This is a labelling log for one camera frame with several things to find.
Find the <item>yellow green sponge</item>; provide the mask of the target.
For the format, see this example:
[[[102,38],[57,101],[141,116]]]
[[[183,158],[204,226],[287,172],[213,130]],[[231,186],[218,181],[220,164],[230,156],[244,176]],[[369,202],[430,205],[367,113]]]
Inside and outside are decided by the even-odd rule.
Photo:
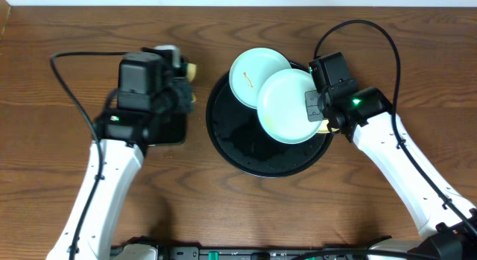
[[[189,82],[189,91],[190,91],[190,96],[191,96],[191,102],[195,103],[197,100],[197,97],[195,96],[192,88],[192,81],[195,79],[195,76],[197,74],[197,66],[193,63],[188,63],[186,65],[186,79]]]

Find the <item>mint plate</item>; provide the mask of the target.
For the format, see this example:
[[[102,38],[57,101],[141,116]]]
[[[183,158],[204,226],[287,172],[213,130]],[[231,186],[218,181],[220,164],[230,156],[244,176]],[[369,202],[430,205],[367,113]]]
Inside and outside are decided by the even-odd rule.
[[[257,115],[263,130],[278,142],[295,145],[318,133],[320,121],[310,122],[305,94],[316,90],[312,76],[285,69],[271,75],[260,89]]]
[[[229,85],[236,99],[256,109],[258,95],[265,81],[273,74],[290,69],[289,61],[270,48],[252,48],[240,54],[229,71]]]

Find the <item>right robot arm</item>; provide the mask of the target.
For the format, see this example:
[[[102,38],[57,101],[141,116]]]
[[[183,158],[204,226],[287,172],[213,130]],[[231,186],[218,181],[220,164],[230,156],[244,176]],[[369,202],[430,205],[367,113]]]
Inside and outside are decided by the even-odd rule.
[[[383,173],[405,204],[422,240],[386,239],[370,247],[379,259],[475,259],[476,207],[460,195],[426,158],[391,102],[377,89],[325,88],[305,94],[311,120],[344,134]]]

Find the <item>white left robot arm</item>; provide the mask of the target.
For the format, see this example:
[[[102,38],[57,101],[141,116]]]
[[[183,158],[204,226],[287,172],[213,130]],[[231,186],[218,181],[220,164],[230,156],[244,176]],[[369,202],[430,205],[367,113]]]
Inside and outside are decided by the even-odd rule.
[[[175,45],[117,53],[118,85],[91,119],[50,58],[55,77],[92,134],[89,161],[75,204],[48,259],[110,259],[124,199],[148,149],[184,143],[194,109],[196,66]]]

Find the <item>black rectangular tray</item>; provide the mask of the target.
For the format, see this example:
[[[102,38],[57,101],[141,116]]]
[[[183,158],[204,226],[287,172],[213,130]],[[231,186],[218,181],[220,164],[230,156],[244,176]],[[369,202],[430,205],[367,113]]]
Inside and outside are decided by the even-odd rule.
[[[155,116],[148,127],[148,144],[150,146],[180,145],[185,141],[186,132],[186,114]]]

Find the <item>black round tray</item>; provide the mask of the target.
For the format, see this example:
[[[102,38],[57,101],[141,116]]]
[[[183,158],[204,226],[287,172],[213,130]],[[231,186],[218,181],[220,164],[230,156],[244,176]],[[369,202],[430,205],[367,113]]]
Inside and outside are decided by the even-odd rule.
[[[333,135],[316,134],[288,145],[271,138],[254,109],[240,103],[225,73],[209,95],[206,128],[217,152],[232,166],[258,177],[277,178],[298,174],[315,164],[332,143]]]

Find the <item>yellow plate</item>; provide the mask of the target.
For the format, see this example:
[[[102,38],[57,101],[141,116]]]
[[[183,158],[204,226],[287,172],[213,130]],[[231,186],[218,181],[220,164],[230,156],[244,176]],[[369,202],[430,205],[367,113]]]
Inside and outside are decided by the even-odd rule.
[[[339,131],[338,128],[334,128],[334,127],[329,126],[329,121],[327,119],[325,119],[325,120],[322,120],[320,122],[320,126],[317,130],[317,133],[318,134],[327,134],[327,133],[336,133],[338,131]]]

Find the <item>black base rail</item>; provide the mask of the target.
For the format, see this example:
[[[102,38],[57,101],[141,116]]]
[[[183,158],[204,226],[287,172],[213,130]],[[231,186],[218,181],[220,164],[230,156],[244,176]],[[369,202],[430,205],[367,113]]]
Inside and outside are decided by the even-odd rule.
[[[155,246],[147,251],[144,244],[129,244],[111,249],[110,259],[159,260],[291,260],[312,250],[286,249],[201,249],[198,247]]]

